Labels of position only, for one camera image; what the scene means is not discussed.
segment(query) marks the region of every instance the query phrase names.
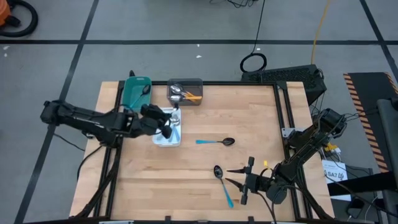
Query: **wooden tabletop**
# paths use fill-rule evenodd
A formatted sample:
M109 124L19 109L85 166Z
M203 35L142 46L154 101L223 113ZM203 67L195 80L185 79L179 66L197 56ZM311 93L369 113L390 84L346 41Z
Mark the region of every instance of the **wooden tabletop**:
M117 82L102 83L97 111L113 108L117 87ZM312 121L302 83L288 83L288 90L296 127L310 126ZM253 172L258 174L264 168L264 160L274 167L284 159L273 88L204 86L203 92L200 106L182 107L179 147L158 147L152 142L152 136L124 139L112 219L164 220L170 215L172 220L245 221L248 216L256 221L272 220L260 196L249 194L248 204L240 205L238 188L224 181L234 202L234 208L229 208L221 182L213 175L213 167L219 165L224 177L244 182L244 175L226 170L241 169L247 165L249 156L253 156L256 159ZM151 103L170 107L165 95L166 86L153 86ZM282 92L280 96L288 127ZM225 137L235 138L235 144L230 147L195 144L196 139ZM96 140L89 140L85 156L97 147ZM70 215L76 215L98 188L104 152L102 149L93 155L81 168ZM334 217L318 154L304 165L304 171L309 191ZM101 214L107 198L108 191L104 193ZM303 206L300 210L304 217ZM277 220L294 221L290 194L281 205L275 206L275 214Z

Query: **green plastic bin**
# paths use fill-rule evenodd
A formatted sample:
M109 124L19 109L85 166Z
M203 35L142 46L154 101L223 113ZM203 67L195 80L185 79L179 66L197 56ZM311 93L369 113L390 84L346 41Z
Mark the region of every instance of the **green plastic bin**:
M141 96L142 89L148 84L150 85L150 92ZM142 105L150 103L151 94L152 81L150 78L130 77L124 83L122 104L129 105L133 111L139 113Z

